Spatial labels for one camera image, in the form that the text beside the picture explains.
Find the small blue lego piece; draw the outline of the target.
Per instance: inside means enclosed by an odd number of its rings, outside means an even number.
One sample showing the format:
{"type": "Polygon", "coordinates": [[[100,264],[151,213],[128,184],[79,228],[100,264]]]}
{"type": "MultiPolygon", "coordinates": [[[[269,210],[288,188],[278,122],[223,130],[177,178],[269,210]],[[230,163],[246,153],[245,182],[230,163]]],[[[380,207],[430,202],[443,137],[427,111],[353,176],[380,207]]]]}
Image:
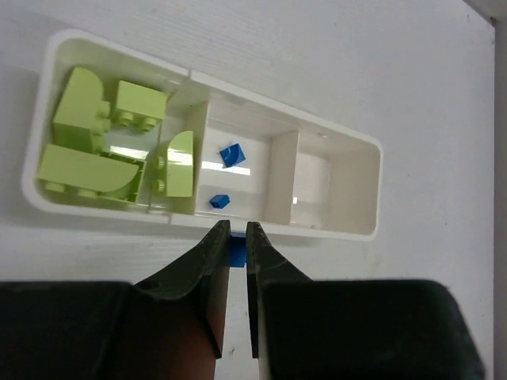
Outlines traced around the small blue lego piece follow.
{"type": "Polygon", "coordinates": [[[223,148],[219,152],[219,155],[222,158],[223,165],[225,168],[230,168],[239,165],[246,160],[246,156],[239,143],[235,143],[223,148]]]}

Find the large green rectangular lego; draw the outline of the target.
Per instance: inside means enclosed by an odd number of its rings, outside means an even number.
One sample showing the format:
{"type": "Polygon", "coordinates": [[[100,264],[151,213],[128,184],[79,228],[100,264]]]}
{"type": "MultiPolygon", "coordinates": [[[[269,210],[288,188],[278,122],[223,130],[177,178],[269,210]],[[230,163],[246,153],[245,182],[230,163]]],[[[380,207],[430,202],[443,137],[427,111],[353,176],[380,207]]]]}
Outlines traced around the large green rectangular lego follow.
{"type": "Polygon", "coordinates": [[[53,142],[89,154],[105,150],[111,106],[103,96],[99,77],[84,67],[75,67],[52,120],[53,142]]]}

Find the small green square lego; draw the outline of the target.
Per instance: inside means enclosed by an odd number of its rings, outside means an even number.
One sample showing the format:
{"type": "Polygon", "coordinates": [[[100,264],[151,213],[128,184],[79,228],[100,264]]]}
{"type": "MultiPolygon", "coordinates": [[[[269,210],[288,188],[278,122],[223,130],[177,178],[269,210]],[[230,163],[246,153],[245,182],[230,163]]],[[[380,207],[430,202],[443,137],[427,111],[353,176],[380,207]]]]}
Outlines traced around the small green square lego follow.
{"type": "Polygon", "coordinates": [[[112,107],[113,121],[141,132],[151,131],[165,118],[168,95],[135,83],[119,81],[112,107]]]}

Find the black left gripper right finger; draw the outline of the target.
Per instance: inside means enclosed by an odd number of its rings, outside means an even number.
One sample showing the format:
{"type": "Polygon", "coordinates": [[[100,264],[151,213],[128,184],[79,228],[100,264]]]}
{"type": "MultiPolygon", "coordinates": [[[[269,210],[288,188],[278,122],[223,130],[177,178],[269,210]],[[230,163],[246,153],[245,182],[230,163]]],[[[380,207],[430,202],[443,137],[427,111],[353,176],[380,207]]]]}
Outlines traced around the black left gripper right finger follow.
{"type": "Polygon", "coordinates": [[[252,356],[263,379],[483,379],[458,303],[428,279],[313,280],[246,228],[252,356]]]}

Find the small blue lego tile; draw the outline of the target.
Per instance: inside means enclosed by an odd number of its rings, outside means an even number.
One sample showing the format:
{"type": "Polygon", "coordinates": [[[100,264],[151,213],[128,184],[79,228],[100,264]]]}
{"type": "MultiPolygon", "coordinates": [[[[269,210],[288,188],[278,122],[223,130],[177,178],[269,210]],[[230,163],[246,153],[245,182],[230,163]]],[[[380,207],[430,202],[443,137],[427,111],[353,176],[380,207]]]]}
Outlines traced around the small blue lego tile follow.
{"type": "Polygon", "coordinates": [[[246,265],[246,234],[231,232],[230,261],[231,268],[244,268],[246,265]]]}

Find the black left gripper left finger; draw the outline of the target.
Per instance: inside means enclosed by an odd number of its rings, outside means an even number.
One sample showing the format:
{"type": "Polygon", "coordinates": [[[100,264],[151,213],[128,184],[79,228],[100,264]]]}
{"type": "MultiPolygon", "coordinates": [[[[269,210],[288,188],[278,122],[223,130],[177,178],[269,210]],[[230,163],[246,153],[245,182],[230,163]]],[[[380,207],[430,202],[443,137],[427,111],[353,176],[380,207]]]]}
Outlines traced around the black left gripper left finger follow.
{"type": "Polygon", "coordinates": [[[1,285],[4,379],[212,379],[223,354],[231,224],[146,279],[1,285]]]}

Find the small blue lego brick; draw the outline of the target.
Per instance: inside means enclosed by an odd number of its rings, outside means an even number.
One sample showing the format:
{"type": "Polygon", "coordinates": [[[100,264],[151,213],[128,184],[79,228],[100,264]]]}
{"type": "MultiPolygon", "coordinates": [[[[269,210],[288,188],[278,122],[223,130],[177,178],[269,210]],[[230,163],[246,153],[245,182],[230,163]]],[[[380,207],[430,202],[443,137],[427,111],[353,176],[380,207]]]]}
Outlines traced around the small blue lego brick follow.
{"type": "Polygon", "coordinates": [[[214,209],[224,209],[229,203],[231,199],[227,194],[218,194],[213,196],[209,203],[214,209]]]}

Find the green curved lego brick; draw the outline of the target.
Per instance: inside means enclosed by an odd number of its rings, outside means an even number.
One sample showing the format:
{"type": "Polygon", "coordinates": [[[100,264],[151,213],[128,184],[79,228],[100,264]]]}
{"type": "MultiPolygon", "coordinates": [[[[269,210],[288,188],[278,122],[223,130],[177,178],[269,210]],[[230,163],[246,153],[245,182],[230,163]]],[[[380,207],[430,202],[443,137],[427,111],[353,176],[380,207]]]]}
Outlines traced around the green curved lego brick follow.
{"type": "Polygon", "coordinates": [[[136,203],[145,168],[143,159],[115,152],[90,154],[48,144],[44,147],[36,179],[53,192],[136,203]]]}

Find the green sloped lego piece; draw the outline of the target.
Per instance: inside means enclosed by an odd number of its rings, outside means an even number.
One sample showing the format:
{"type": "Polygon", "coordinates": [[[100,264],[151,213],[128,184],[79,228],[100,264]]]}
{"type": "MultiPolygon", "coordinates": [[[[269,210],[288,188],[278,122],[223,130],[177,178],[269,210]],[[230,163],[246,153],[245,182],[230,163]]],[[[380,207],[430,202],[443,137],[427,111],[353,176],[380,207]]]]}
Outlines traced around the green sloped lego piece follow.
{"type": "Polygon", "coordinates": [[[193,195],[192,131],[182,131],[158,145],[151,161],[154,181],[151,188],[158,196],[189,198],[193,195]]]}

